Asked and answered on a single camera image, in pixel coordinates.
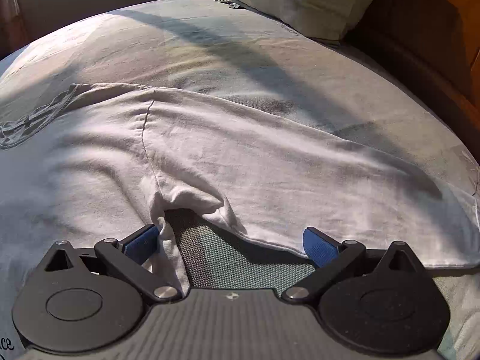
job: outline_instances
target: ridged gray surface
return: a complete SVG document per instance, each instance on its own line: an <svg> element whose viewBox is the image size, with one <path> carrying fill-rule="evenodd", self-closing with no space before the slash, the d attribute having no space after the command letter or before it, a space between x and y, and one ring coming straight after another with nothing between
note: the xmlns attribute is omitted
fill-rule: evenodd
<svg viewBox="0 0 480 360"><path fill-rule="evenodd" d="M21 360L59 360L29 350ZM78 360L364 360L328 337L307 307L281 302L272 290L193 289L186 299L153 307L118 345ZM430 351L409 360L439 360Z"/></svg>

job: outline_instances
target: blue pad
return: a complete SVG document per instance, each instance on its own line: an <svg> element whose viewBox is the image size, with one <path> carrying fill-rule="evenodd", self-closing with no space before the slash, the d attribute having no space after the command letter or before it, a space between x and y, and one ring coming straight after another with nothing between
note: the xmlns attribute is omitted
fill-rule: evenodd
<svg viewBox="0 0 480 360"><path fill-rule="evenodd" d="M319 267L327 265L338 256L336 246L320 238L309 228L303 231L303 249Z"/></svg>
<svg viewBox="0 0 480 360"><path fill-rule="evenodd" d="M123 253L137 264L142 265L157 251L158 234L156 226L149 228L145 233L126 244Z"/></svg>

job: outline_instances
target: silver bolt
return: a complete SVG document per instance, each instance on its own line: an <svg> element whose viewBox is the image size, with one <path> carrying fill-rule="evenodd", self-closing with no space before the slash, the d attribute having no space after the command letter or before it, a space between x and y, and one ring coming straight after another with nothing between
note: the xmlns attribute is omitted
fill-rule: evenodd
<svg viewBox="0 0 480 360"><path fill-rule="evenodd" d="M290 287L288 290L286 290L285 295L287 295L290 299L303 299L308 297L309 292L303 287Z"/></svg>
<svg viewBox="0 0 480 360"><path fill-rule="evenodd" d="M178 295L178 291L171 286L158 287L153 293L160 299L170 299Z"/></svg>

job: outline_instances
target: headboard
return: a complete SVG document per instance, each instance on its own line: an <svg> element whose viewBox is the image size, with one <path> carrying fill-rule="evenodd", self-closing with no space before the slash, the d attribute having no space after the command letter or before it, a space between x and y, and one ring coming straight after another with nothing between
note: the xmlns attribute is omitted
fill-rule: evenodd
<svg viewBox="0 0 480 360"><path fill-rule="evenodd" d="M417 95L480 162L480 0L373 0L346 41Z"/></svg>

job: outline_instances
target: mattress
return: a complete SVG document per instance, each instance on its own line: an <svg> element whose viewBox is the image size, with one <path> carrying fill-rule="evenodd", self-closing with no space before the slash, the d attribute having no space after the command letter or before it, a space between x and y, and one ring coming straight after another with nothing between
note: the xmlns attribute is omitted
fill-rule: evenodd
<svg viewBox="0 0 480 360"><path fill-rule="evenodd" d="M478 164L462 142L368 57L213 0L162 0L85 19L8 56L0 75L0 123L49 104L72 83L179 88L388 152L477 192ZM441 345L449 359L478 351L479 277L436 279L452 310Z"/></svg>

